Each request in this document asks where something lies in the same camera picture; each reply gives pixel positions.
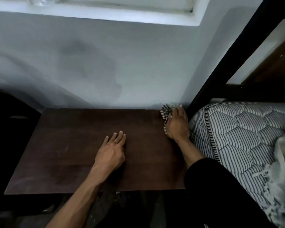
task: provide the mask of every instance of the white blanket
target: white blanket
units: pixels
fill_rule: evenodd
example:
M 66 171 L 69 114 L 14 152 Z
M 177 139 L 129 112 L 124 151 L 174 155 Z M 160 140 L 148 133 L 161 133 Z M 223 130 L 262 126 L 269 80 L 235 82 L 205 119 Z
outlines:
M 265 213 L 276 226 L 285 228 L 285 134 L 276 141 L 274 158 L 275 162 L 266 165 L 262 173 L 268 180 L 264 188 Z

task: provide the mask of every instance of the bed frame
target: bed frame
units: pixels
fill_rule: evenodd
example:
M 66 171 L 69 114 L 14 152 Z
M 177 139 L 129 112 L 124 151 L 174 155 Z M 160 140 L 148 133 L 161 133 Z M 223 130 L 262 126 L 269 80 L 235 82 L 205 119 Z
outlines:
M 285 19 L 285 0 L 262 2 L 186 109 L 189 120 L 213 98 L 229 101 L 285 102 L 285 82 L 226 84 L 283 19 Z

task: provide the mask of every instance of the person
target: person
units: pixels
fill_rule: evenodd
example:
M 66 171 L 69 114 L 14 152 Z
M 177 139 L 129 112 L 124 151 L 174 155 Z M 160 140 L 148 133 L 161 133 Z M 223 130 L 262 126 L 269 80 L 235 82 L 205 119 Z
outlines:
M 236 178 L 217 161 L 206 158 L 190 141 L 188 119 L 182 107 L 173 110 L 167 135 L 180 147 L 187 171 L 184 179 L 192 205 L 192 222 L 209 227 L 276 227 Z M 79 228 L 95 201 L 100 185 L 125 161 L 122 131 L 106 137 L 86 180 L 57 212 L 46 228 Z

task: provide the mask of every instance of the mattress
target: mattress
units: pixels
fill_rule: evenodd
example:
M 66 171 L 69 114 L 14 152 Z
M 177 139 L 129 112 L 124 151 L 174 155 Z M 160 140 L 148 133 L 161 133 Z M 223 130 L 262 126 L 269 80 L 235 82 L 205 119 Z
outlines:
M 265 210 L 266 179 L 274 144 L 285 133 L 285 104 L 222 102 L 200 109 L 190 120 L 190 139 L 207 157 L 220 162 Z

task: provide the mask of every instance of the person's left hand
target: person's left hand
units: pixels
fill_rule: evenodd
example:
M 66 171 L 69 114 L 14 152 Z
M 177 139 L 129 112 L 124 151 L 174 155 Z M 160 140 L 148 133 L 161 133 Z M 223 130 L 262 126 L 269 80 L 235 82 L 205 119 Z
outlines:
M 125 141 L 126 136 L 122 131 L 119 132 L 118 136 L 117 133 L 114 133 L 110 140 L 107 136 L 96 155 L 91 172 L 97 169 L 103 173 L 104 178 L 107 178 L 111 172 L 118 169 L 125 161 L 123 152 Z

